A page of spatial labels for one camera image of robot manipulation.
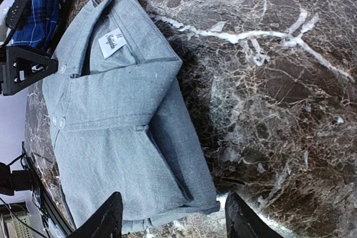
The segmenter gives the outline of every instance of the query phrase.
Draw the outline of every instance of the marble surface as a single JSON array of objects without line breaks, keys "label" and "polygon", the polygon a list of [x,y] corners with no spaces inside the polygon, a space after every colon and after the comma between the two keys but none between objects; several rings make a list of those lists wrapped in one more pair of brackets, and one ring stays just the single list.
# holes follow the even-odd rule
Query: marble surface
[{"label": "marble surface", "polygon": [[[184,60],[181,89],[218,191],[238,191],[285,237],[357,237],[357,1],[139,1]],[[61,208],[40,89],[26,144]],[[225,235],[193,234],[206,226],[194,222],[135,237]]]}]

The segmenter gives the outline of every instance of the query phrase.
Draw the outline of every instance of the plaid fabric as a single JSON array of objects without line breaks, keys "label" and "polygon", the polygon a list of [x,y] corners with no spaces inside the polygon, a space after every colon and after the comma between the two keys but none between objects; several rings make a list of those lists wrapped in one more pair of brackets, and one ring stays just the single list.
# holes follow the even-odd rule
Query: plaid fabric
[{"label": "plaid fabric", "polygon": [[60,0],[32,0],[31,15],[22,31],[13,37],[13,46],[32,46],[46,51],[60,19]]}]

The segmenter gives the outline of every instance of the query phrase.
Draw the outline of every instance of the shirt button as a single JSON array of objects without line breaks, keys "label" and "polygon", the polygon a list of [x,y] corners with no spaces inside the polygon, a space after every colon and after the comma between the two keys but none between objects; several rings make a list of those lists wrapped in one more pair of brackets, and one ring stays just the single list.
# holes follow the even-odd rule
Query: shirt button
[{"label": "shirt button", "polygon": [[53,123],[54,127],[57,126],[57,117],[55,117],[55,116],[52,117],[52,123]]},{"label": "shirt button", "polygon": [[67,69],[67,66],[66,65],[62,65],[61,70],[60,70],[60,74],[64,74],[66,69]]},{"label": "shirt button", "polygon": [[66,126],[66,119],[65,119],[65,118],[61,118],[58,128],[59,128],[60,130],[63,130],[63,129],[65,128],[65,126]]}]

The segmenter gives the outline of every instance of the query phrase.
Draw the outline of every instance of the clothing label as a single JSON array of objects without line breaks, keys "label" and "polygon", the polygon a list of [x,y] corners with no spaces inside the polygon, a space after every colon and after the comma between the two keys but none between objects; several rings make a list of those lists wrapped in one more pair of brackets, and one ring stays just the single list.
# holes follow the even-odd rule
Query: clothing label
[{"label": "clothing label", "polygon": [[126,45],[127,42],[119,28],[114,31],[107,33],[105,36],[101,37],[99,40],[99,46],[102,50],[104,59],[109,58],[122,46]]}]

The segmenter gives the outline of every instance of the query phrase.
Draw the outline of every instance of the folded shirt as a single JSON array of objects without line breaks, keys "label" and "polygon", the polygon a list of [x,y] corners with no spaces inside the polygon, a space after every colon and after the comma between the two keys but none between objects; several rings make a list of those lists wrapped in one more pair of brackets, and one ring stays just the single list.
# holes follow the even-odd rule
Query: folded shirt
[{"label": "folded shirt", "polygon": [[115,191],[123,233],[219,210],[174,53],[137,0],[91,0],[43,82],[62,189],[77,227]]},{"label": "folded shirt", "polygon": [[13,37],[13,46],[32,46],[46,51],[60,19],[59,0],[32,0],[24,28]]}]

